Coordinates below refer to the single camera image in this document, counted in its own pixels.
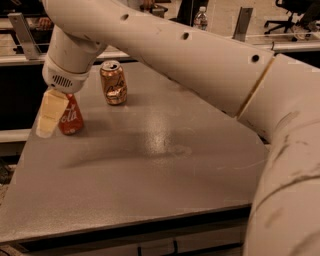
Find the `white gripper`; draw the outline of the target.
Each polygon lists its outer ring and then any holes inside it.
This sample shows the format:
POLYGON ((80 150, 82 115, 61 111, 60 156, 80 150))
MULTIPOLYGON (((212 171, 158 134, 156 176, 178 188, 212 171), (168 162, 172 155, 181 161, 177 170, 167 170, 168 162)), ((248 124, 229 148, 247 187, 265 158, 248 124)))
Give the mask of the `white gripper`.
POLYGON ((65 94, 74 94, 80 91, 89 77, 89 73, 78 74, 65 71, 49 56, 46 56, 42 76, 45 83, 54 89, 47 90, 43 95, 37 119, 36 134, 41 138, 49 138, 69 103, 65 94))

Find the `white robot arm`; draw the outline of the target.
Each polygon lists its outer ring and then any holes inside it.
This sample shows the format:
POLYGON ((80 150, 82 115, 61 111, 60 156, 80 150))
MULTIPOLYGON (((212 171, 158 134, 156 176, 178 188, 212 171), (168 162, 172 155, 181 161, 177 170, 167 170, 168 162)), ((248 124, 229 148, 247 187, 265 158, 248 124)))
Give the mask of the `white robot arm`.
POLYGON ((107 46, 187 87, 265 138, 270 152, 243 256, 320 256, 320 71, 131 9, 118 0, 43 0, 54 23, 43 77, 81 89, 107 46))

